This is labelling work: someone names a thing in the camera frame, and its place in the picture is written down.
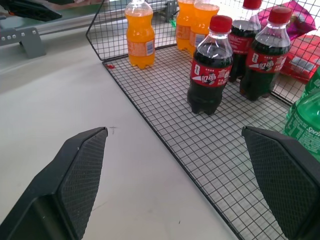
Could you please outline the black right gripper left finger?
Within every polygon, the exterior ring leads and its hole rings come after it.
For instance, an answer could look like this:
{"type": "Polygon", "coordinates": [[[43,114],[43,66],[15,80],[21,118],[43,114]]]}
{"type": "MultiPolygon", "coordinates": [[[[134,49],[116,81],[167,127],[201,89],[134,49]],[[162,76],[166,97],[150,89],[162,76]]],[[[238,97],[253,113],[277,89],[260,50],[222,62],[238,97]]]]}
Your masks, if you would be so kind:
{"type": "Polygon", "coordinates": [[[98,193],[108,130],[67,139],[0,224],[0,240],[82,240],[98,193]]]}

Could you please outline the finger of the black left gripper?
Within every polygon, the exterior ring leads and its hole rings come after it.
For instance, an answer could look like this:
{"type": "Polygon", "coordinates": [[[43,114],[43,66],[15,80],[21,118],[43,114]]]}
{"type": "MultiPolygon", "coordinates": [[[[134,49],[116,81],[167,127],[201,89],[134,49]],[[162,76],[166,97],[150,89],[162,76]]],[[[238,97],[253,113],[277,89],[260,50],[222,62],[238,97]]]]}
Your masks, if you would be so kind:
{"type": "Polygon", "coordinates": [[[41,3],[31,0],[7,0],[7,11],[12,16],[49,22],[62,18],[62,15],[41,3]]]}

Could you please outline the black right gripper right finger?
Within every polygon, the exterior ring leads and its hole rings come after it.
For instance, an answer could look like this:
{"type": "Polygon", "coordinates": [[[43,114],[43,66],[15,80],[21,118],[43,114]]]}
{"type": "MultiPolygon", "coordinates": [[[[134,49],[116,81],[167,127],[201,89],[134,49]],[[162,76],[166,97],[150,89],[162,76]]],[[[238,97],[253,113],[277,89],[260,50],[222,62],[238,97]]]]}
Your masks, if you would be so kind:
{"type": "Polygon", "coordinates": [[[288,240],[320,240],[320,162],[296,139],[245,126],[255,178],[288,240]]]}

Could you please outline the green Sprite bottle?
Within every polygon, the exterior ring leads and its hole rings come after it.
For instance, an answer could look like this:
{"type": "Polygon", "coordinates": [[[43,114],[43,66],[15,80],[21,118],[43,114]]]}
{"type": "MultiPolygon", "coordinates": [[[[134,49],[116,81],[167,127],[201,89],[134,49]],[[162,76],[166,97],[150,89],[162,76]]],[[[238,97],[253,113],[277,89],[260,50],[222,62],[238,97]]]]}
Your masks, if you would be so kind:
{"type": "Polygon", "coordinates": [[[296,139],[320,162],[320,89],[296,105],[283,134],[296,139]]]}
{"type": "Polygon", "coordinates": [[[314,90],[318,90],[318,89],[320,89],[320,66],[312,75],[309,82],[305,85],[305,88],[301,95],[301,99],[311,94],[314,90]]]}

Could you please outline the orange soda bottle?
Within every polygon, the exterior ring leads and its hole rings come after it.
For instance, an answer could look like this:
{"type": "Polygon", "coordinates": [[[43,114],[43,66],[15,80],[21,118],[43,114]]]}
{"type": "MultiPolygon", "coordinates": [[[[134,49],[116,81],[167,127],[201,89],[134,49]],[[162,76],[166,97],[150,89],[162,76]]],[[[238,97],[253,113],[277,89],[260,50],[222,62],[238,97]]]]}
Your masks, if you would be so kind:
{"type": "Polygon", "coordinates": [[[197,46],[209,34],[211,18],[218,14],[218,0],[195,0],[190,26],[189,52],[193,56],[197,46]]]}
{"type": "Polygon", "coordinates": [[[124,14],[127,19],[126,40],[129,62],[145,69],[155,61],[153,9],[145,0],[131,0],[124,14]]]}
{"type": "Polygon", "coordinates": [[[177,0],[179,12],[176,17],[176,43],[179,50],[191,51],[190,33],[194,20],[195,0],[177,0]]]}

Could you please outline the cola bottle red cap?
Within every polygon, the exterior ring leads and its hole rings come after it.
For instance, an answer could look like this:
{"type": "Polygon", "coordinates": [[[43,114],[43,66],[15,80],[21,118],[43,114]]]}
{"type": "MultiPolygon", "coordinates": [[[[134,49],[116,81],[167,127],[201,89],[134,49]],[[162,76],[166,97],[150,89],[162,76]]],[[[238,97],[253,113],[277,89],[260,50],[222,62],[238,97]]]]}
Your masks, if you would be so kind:
{"type": "Polygon", "coordinates": [[[222,101],[234,60],[229,42],[232,23],[229,16],[212,16],[208,35],[195,49],[187,91],[187,102],[194,114],[212,115],[222,101]]]}
{"type": "Polygon", "coordinates": [[[229,74],[231,83],[245,74],[249,48],[256,34],[261,31],[258,18],[261,4],[262,0],[244,0],[242,8],[237,10],[235,19],[232,21],[231,32],[228,35],[233,51],[233,64],[229,74]]]}
{"type": "Polygon", "coordinates": [[[266,26],[255,36],[245,61],[239,92],[250,101],[266,97],[273,90],[291,47],[287,33],[292,10],[273,7],[266,26]]]}

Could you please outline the red snack bag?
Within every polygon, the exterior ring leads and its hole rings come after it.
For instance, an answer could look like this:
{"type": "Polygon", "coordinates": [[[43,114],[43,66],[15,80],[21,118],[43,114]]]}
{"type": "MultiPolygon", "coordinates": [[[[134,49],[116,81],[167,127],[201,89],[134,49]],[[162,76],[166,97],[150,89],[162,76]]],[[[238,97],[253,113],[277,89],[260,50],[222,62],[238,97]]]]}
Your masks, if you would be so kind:
{"type": "Polygon", "coordinates": [[[281,74],[307,84],[320,66],[320,36],[302,35],[291,42],[281,74]]]}

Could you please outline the pink snack bag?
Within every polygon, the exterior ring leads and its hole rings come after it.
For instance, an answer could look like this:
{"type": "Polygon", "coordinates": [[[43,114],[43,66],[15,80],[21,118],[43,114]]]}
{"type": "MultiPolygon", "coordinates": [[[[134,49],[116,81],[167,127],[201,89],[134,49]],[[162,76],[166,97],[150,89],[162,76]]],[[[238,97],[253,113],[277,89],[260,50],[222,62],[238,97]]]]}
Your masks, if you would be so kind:
{"type": "Polygon", "coordinates": [[[317,33],[315,17],[297,1],[290,0],[282,4],[277,4],[276,6],[291,9],[291,17],[286,26],[286,32],[291,41],[317,33]]]}

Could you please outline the grey metal bracket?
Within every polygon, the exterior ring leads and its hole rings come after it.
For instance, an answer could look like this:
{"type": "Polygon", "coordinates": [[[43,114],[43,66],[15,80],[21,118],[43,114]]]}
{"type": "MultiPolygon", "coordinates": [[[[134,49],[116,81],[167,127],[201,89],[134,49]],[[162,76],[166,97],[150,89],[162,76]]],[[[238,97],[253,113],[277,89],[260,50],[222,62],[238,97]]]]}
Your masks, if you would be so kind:
{"type": "Polygon", "coordinates": [[[0,47],[12,44],[20,44],[29,59],[46,55],[45,47],[36,27],[0,28],[0,47]]]}

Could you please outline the grey metal post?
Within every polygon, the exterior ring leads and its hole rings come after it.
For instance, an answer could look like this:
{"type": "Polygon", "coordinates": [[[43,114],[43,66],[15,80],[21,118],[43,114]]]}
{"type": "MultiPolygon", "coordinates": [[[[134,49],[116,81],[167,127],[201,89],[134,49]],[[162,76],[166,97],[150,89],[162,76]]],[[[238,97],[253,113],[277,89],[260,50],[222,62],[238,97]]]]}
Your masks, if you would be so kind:
{"type": "Polygon", "coordinates": [[[177,0],[166,0],[164,8],[164,17],[166,22],[173,19],[174,15],[178,12],[178,6],[177,0]]]}

